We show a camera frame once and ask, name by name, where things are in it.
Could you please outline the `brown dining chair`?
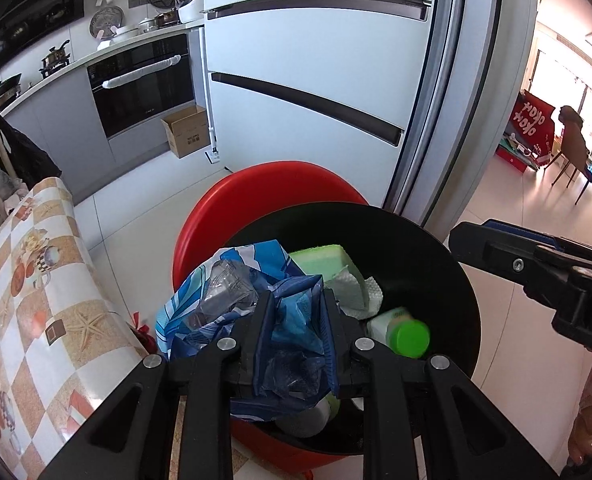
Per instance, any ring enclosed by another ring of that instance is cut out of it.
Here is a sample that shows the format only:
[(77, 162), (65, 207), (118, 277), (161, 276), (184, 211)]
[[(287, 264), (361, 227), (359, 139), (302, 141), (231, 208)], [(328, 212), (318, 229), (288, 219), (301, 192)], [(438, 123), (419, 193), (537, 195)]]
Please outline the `brown dining chair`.
[(560, 108), (560, 111), (558, 112), (558, 121), (563, 125), (561, 149), (546, 168), (549, 168), (553, 162), (563, 155), (566, 159), (566, 163), (552, 185), (558, 182), (558, 179), (564, 174), (569, 165), (574, 167), (573, 174), (582, 174), (584, 176), (586, 183), (576, 199), (575, 204), (578, 204), (582, 194), (584, 194), (588, 185), (592, 183), (592, 172), (588, 165), (589, 151), (581, 132), (584, 121), (576, 110), (569, 105), (563, 105)]

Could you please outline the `blue plastic bag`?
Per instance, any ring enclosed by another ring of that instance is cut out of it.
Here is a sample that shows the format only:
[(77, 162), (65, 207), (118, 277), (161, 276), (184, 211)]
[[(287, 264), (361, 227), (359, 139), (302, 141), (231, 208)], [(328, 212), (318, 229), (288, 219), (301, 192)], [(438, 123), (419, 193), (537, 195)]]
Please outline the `blue plastic bag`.
[(277, 240), (217, 250), (198, 264), (156, 315), (156, 342), (170, 360), (191, 358), (260, 318), (251, 338), (250, 382), (234, 417), (269, 422), (339, 393), (324, 278), (305, 274)]

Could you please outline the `white rice cooker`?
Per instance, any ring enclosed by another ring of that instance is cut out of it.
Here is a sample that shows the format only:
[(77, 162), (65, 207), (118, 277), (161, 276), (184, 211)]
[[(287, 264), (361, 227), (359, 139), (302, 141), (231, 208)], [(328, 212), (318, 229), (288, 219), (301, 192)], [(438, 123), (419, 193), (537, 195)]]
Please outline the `white rice cooker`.
[(177, 17), (182, 24), (204, 17), (204, 0), (184, 0), (177, 5)]

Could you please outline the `white paper towel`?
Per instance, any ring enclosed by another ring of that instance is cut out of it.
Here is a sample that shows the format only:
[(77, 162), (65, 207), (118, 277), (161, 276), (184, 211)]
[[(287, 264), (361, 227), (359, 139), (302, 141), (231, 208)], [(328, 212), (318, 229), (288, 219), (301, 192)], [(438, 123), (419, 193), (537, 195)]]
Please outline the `white paper towel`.
[(384, 292), (377, 281), (374, 278), (363, 278), (351, 266), (344, 266), (325, 282), (325, 286), (333, 292), (340, 310), (351, 318), (372, 318), (381, 309)]

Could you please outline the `cardboard box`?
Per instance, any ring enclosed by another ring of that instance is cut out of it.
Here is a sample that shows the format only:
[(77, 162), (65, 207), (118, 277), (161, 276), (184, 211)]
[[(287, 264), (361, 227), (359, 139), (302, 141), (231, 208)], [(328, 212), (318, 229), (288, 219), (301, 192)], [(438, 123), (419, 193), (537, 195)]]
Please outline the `cardboard box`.
[(210, 142), (207, 110), (196, 104), (189, 105), (161, 118), (165, 128), (170, 151), (183, 158), (207, 148)]

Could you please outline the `black cooking pot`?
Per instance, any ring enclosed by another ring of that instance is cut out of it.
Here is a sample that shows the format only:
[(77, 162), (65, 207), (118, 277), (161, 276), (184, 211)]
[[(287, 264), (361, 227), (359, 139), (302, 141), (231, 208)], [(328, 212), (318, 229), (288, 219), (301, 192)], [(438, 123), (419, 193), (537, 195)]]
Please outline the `black cooking pot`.
[(42, 58), (42, 66), (38, 71), (44, 79), (69, 65), (70, 54), (66, 51), (69, 42), (70, 40), (64, 41), (58, 48), (51, 47), (46, 57)]

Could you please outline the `green cap bottle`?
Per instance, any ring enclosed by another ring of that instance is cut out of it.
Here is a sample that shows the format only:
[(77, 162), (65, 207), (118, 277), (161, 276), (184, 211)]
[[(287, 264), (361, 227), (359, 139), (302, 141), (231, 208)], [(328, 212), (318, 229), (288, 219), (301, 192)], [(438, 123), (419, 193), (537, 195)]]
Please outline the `green cap bottle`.
[(407, 310), (397, 308), (379, 314), (366, 324), (367, 334), (390, 350), (410, 359), (424, 356), (430, 343), (425, 323), (413, 318)]

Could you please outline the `green sponge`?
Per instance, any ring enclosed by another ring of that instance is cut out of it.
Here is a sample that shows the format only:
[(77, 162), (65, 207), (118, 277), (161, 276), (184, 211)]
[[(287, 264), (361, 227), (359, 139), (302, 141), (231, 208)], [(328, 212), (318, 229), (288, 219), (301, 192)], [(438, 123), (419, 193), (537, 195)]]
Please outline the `green sponge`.
[(337, 244), (297, 250), (289, 255), (304, 274), (320, 274), (325, 281), (335, 278), (343, 270), (348, 271), (358, 280), (363, 278), (345, 249)]

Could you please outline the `black trash bin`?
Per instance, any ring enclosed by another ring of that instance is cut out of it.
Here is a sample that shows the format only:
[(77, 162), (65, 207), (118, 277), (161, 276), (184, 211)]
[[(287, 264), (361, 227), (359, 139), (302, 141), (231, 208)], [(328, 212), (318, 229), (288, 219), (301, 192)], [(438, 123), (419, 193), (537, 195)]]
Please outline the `black trash bin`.
[(240, 229), (230, 246), (277, 240), (287, 252), (339, 245), (384, 292), (381, 313), (403, 308), (429, 328), (424, 356), (446, 356), (471, 377), (482, 323), (470, 280), (440, 240), (373, 206), (315, 203), (266, 214)]

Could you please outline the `white refrigerator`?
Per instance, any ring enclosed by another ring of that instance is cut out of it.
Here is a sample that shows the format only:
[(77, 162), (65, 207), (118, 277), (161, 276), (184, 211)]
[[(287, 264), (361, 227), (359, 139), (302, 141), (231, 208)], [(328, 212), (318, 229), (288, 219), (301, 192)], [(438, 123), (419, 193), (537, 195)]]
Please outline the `white refrigerator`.
[(456, 160), (499, 0), (205, 0), (223, 164), (302, 160), (424, 222)]

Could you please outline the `black built-in oven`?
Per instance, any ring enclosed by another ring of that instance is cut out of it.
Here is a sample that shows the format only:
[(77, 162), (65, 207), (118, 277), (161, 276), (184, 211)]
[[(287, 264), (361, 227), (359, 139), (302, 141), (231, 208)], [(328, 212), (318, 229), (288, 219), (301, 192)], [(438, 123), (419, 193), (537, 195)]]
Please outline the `black built-in oven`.
[(194, 99), (185, 35), (108, 56), (87, 66), (87, 76), (108, 138)]

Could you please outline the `red stool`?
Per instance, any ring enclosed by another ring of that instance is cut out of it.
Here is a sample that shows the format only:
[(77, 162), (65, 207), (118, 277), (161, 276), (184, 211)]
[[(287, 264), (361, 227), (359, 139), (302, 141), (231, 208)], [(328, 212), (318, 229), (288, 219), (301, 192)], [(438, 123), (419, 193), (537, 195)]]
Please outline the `red stool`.
[(266, 162), (224, 178), (198, 202), (181, 229), (172, 262), (175, 291), (201, 259), (224, 248), (251, 222), (292, 206), (327, 202), (366, 203), (337, 174), (309, 162)]

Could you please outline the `black wok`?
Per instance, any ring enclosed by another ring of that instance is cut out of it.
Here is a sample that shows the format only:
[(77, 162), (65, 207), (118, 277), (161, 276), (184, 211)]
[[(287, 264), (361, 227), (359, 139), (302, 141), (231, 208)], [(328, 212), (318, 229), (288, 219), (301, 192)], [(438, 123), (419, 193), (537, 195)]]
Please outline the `black wok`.
[(21, 75), (15, 74), (0, 81), (0, 108), (11, 103), (21, 92)]

